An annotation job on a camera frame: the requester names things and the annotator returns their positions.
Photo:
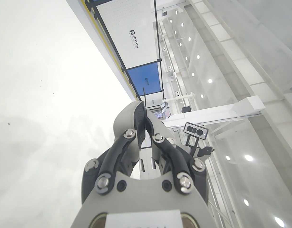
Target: wall mounted camera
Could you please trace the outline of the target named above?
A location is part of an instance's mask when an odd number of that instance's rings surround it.
[[[186,123],[184,127],[184,133],[187,133],[195,138],[205,140],[208,134],[208,128],[193,123]]]

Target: screw head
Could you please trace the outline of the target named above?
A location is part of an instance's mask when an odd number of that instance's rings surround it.
[[[107,185],[109,184],[109,179],[105,178],[105,177],[101,177],[98,180],[97,186],[101,189],[107,187]]]
[[[156,134],[156,140],[157,141],[161,141],[161,140],[163,140],[163,136],[161,135],[161,134]]]
[[[205,170],[205,164],[198,158],[195,158],[195,162],[192,167],[195,171],[198,172],[203,172]]]
[[[195,166],[198,170],[201,170],[203,168],[203,163],[200,160],[195,161]]]
[[[127,137],[132,137],[133,134],[134,134],[134,131],[131,128],[126,131]]]
[[[91,159],[87,162],[85,166],[85,172],[88,172],[92,168],[97,168],[98,167],[98,160],[97,159]]]
[[[167,138],[167,140],[171,143],[171,144],[175,144],[175,140],[173,138]]]
[[[185,177],[185,176],[181,177],[180,178],[180,185],[188,189],[190,187],[189,178]]]

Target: recessed light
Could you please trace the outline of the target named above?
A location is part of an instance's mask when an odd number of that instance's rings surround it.
[[[251,162],[251,161],[254,160],[253,157],[250,156],[250,155],[245,155],[244,158],[245,158],[247,161],[249,161],[249,162]]]
[[[275,217],[275,221],[277,222],[277,224],[280,226],[280,227],[284,227],[284,222],[278,218],[278,217]]]

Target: robotic finger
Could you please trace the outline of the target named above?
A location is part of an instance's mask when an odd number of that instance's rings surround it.
[[[71,228],[214,228],[207,207],[204,162],[190,155],[143,102],[130,103],[115,119],[110,149],[90,160],[82,179],[82,207]],[[161,176],[130,178],[145,130]]]

